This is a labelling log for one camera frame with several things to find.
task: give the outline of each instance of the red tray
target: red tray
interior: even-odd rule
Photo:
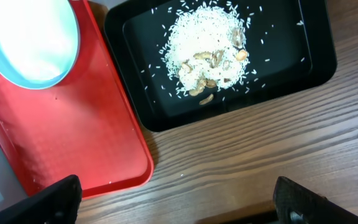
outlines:
[[[81,32],[73,70],[26,90],[0,75],[0,146],[29,196],[76,174],[83,197],[145,184],[154,165],[86,0],[70,1]]]

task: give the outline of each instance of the black tray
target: black tray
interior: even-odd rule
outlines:
[[[187,0],[190,9],[196,9],[202,3],[202,0]],[[234,6],[239,5],[237,12],[245,21],[249,13],[255,13],[250,29],[246,31],[246,48],[251,62],[246,71],[256,69],[257,74],[248,74],[245,81],[249,81],[248,85],[234,85],[238,91],[206,89],[197,97],[181,94],[178,98],[175,91],[178,79],[169,80],[168,71],[160,59],[163,55],[158,51],[168,39],[169,33],[166,37],[164,33],[178,17],[176,10],[185,10],[181,4],[180,0],[131,0],[111,9],[104,23],[117,72],[140,121],[151,131],[164,131],[312,88],[327,82],[336,71],[325,0],[232,0]],[[224,0],[219,0],[218,6],[228,9]],[[173,8],[170,14],[167,12],[169,7]],[[296,24],[300,20],[304,26]],[[247,86],[250,91],[245,94]],[[214,100],[200,106],[199,102],[211,93],[214,93]]]

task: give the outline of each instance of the wooden surface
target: wooden surface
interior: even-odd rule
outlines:
[[[162,133],[144,130],[152,180],[84,201],[78,223],[233,220],[273,209],[280,175],[358,215],[358,0],[328,0],[328,8],[338,57],[328,83]]]

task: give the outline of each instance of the pile of rice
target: pile of rice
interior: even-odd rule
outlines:
[[[237,83],[244,75],[248,58],[238,62],[236,55],[239,49],[233,46],[232,32],[235,28],[241,28],[243,34],[246,28],[244,21],[238,19],[239,14],[233,9],[226,13],[221,7],[200,6],[194,12],[184,12],[180,14],[176,23],[170,27],[172,33],[168,38],[167,53],[165,63],[168,68],[168,76],[178,77],[183,84],[182,91],[193,90],[196,88],[200,76],[216,80],[220,88],[229,88]],[[242,48],[245,50],[246,38],[243,36]],[[225,61],[230,61],[227,70],[223,66],[211,68],[206,60],[197,60],[194,55],[201,52],[216,52],[224,50],[221,65]],[[186,62],[193,68],[191,73],[181,73],[178,71],[181,64]]]

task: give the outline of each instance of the black tray rim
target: black tray rim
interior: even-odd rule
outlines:
[[[143,90],[140,80],[134,80],[126,75],[137,73],[137,71],[127,48],[123,30],[125,23],[129,19],[169,1],[172,0],[128,0],[109,10],[103,27],[109,53],[117,73],[126,87],[126,93],[130,99],[132,109],[136,112],[142,125],[150,131],[166,131],[320,86],[328,82],[336,72],[337,57],[326,0],[294,0],[299,2],[303,21],[305,22],[306,38],[312,61],[309,75],[288,82],[285,85],[266,89],[263,93],[246,96],[246,103],[234,99],[232,101],[223,101],[217,105],[203,106],[196,112],[181,114],[174,118],[156,116],[147,102],[147,97],[138,94],[139,90]]]

